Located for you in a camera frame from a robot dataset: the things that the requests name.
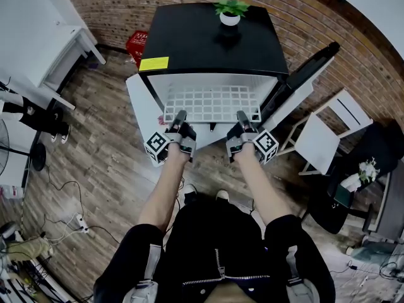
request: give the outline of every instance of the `backpack strap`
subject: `backpack strap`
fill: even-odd
[[[302,279],[297,271],[296,257],[297,246],[289,247],[286,262],[290,268],[291,277],[287,281],[286,291],[290,303],[319,303],[320,298],[314,284]]]

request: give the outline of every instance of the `yellow sticker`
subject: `yellow sticker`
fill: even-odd
[[[168,68],[168,66],[168,57],[146,58],[141,60],[139,71],[148,71],[150,69],[165,69]]]

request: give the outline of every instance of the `black chair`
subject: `black chair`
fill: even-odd
[[[337,234],[347,215],[351,214],[365,219],[362,230],[368,233],[374,212],[372,205],[368,211],[351,209],[355,193],[350,193],[341,187],[340,183],[357,173],[361,162],[372,160],[372,157],[376,161],[376,169],[380,170],[376,178],[394,170],[398,161],[404,157],[404,134],[396,121],[392,121],[387,128],[374,122],[348,155],[335,158],[329,176],[317,175],[307,179],[313,185],[313,194],[302,220],[310,213],[322,228]],[[358,191],[369,184],[370,182],[364,183]]]

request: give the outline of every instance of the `potted plant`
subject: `potted plant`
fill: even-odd
[[[234,26],[239,23],[240,16],[245,17],[249,4],[237,0],[220,0],[215,3],[216,15],[220,15],[220,21],[227,26]]]

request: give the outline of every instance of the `power strip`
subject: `power strip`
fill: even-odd
[[[87,234],[88,233],[88,225],[84,221],[83,216],[82,215],[76,215],[76,219],[77,219],[78,223],[80,224],[81,232],[84,232],[85,234]]]

